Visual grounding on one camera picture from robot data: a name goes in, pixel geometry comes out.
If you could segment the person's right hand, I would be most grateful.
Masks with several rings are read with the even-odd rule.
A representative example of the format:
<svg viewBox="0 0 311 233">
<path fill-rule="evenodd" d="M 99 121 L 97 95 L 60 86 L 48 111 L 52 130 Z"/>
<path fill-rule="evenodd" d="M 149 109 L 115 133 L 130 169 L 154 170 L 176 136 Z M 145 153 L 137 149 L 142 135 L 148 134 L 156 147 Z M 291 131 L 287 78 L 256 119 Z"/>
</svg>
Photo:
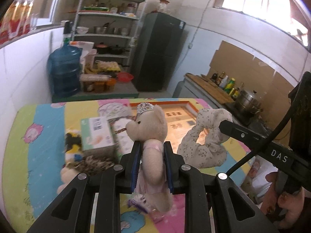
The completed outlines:
<svg viewBox="0 0 311 233">
<path fill-rule="evenodd" d="M 289 229 L 298 220 L 303 211 L 305 192 L 301 187 L 297 194 L 283 192 L 278 195 L 275 191 L 275 182 L 277 173 L 272 172 L 266 175 L 266 180 L 271 183 L 268 191 L 264 195 L 260 210 L 265 214 L 276 211 L 276 205 L 282 209 L 286 209 L 285 217 L 281 221 L 276 221 L 274 225 L 278 229 Z"/>
</svg>

